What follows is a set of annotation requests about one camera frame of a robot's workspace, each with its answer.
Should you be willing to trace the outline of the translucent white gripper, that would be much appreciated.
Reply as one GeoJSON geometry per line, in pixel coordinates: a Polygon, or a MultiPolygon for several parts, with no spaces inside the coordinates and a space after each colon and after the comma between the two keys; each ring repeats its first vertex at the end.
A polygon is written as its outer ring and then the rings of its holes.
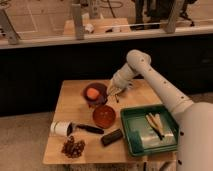
{"type": "Polygon", "coordinates": [[[121,93],[128,85],[128,82],[120,78],[112,78],[110,85],[107,87],[107,95],[118,95],[121,93]]]}

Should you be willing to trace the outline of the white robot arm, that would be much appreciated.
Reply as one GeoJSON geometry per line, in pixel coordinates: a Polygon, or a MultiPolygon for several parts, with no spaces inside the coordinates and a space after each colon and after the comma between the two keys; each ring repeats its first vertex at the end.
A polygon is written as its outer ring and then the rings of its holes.
{"type": "Polygon", "coordinates": [[[137,75],[144,77],[179,124],[177,171],[213,171],[213,104],[192,101],[151,67],[151,57],[130,50],[126,63],[110,80],[108,95],[125,90],[137,75]]]}

